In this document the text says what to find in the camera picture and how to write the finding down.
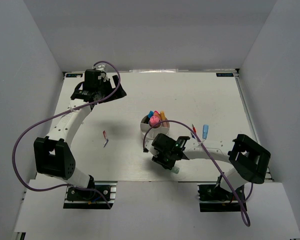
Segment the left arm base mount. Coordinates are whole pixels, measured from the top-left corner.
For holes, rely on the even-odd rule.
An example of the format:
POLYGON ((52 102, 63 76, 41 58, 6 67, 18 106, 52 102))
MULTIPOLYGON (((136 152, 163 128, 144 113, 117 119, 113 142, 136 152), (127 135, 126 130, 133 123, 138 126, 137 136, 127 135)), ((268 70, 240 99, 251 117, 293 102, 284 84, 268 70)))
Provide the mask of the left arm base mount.
POLYGON ((95 189, 106 199, 94 191, 82 191, 68 187, 64 198, 63 208, 74 210, 110 210, 116 198, 117 182, 95 182, 95 189))

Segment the grey highlighter orange cap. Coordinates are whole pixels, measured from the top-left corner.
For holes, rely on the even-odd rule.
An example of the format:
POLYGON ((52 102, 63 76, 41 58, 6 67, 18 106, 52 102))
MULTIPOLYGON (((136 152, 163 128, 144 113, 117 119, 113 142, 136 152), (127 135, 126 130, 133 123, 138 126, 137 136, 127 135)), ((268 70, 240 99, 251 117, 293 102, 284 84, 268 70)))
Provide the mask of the grey highlighter orange cap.
POLYGON ((154 112, 154 114, 153 114, 155 117, 157 117, 159 120, 161 120, 161 116, 160 116, 160 114, 159 113, 157 113, 157 112, 154 112))

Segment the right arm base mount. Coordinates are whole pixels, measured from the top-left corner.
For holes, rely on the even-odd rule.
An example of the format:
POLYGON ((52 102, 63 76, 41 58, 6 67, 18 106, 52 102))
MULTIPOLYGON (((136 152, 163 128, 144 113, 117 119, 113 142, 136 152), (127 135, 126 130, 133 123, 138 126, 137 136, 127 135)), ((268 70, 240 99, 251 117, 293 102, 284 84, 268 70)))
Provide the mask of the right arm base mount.
POLYGON ((201 213, 240 212, 241 207, 232 192, 215 184, 199 184, 199 209, 201 213))

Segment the pink capped highlighter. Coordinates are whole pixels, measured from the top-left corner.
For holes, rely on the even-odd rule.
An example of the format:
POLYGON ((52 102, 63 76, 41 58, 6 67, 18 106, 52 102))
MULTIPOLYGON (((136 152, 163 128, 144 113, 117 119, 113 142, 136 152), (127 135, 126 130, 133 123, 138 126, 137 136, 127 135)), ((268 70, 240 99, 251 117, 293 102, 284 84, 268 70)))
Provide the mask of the pink capped highlighter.
POLYGON ((153 116, 149 119, 149 125, 150 125, 151 127, 153 127, 153 126, 157 125, 160 121, 161 121, 161 120, 160 120, 159 117, 153 115, 153 116))

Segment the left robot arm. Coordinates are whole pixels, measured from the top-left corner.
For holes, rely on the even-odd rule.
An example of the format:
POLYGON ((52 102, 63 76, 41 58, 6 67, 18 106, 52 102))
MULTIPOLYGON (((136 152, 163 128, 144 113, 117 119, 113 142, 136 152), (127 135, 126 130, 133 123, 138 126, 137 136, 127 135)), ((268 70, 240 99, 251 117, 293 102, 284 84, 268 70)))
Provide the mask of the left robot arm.
POLYGON ((103 70, 87 69, 84 80, 74 88, 67 110, 59 122, 45 137, 38 137, 34 141, 37 172, 79 187, 78 193, 86 200, 93 198, 96 193, 94 178, 76 166, 71 144, 83 121, 97 104, 126 95, 119 74, 109 78, 103 70))

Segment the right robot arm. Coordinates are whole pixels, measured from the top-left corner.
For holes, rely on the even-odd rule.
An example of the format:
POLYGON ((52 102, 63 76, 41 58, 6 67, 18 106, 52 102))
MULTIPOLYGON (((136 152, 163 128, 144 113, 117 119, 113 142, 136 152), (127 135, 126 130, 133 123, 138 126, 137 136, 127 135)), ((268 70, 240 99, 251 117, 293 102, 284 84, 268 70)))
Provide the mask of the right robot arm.
POLYGON ((226 200, 234 190, 246 183, 261 185, 265 182, 271 154, 264 147, 245 134, 238 134, 232 143, 206 140, 199 142, 189 136, 178 139, 159 133, 144 144, 144 149, 152 154, 152 161, 163 168, 172 170, 176 161, 214 159, 231 164, 230 170, 215 187, 216 195, 226 200))

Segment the yellow capped orange highlighter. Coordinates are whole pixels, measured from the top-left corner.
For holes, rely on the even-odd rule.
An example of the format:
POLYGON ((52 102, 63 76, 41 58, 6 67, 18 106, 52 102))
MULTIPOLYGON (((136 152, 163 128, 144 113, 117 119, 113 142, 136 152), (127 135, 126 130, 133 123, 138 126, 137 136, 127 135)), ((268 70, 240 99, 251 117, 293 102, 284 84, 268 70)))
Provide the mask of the yellow capped orange highlighter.
POLYGON ((164 111, 160 111, 160 117, 161 117, 162 120, 167 119, 164 111))

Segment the white round pen holder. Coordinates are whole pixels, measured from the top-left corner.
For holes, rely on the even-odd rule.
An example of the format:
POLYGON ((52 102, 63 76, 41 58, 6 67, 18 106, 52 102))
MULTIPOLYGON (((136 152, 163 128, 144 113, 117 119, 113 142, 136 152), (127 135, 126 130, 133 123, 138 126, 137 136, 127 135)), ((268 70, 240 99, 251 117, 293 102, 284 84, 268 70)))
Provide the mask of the white round pen holder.
MULTIPOLYGON (((150 124, 150 118, 148 115, 144 116, 140 122, 140 132, 141 137, 144 138, 146 132, 151 128, 150 124)), ((167 135, 170 131, 170 123, 164 122, 159 127, 152 128, 148 134, 146 135, 146 140, 153 140, 158 134, 165 134, 167 135)))

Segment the green transparent highlighter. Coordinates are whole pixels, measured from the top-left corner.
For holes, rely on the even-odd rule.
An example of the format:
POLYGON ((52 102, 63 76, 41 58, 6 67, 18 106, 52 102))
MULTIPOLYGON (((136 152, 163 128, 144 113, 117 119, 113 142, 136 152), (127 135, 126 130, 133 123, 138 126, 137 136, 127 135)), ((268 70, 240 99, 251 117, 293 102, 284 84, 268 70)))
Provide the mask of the green transparent highlighter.
POLYGON ((178 173, 179 173, 179 171, 180 171, 180 168, 179 168, 179 167, 176 167, 176 166, 174 166, 174 167, 171 169, 171 171, 172 171, 174 174, 178 174, 178 173))

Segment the blue transparent highlighter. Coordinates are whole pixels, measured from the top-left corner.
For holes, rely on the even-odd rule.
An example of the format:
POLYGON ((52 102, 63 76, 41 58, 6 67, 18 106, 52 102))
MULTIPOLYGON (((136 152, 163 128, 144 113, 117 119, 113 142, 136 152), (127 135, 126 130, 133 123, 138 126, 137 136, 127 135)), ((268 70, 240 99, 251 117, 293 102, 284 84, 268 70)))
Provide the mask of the blue transparent highlighter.
POLYGON ((209 125, 208 124, 204 124, 203 128, 202 128, 202 139, 206 140, 208 137, 208 132, 209 132, 209 125))

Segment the black highlighter blue cap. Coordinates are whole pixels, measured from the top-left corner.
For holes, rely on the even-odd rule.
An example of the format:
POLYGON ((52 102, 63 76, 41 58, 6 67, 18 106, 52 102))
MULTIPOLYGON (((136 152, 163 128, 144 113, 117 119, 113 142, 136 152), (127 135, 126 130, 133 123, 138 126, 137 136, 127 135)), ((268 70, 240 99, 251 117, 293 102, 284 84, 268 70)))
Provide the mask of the black highlighter blue cap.
POLYGON ((154 112, 153 111, 150 111, 149 113, 148 113, 148 118, 150 119, 152 116, 154 115, 154 112))

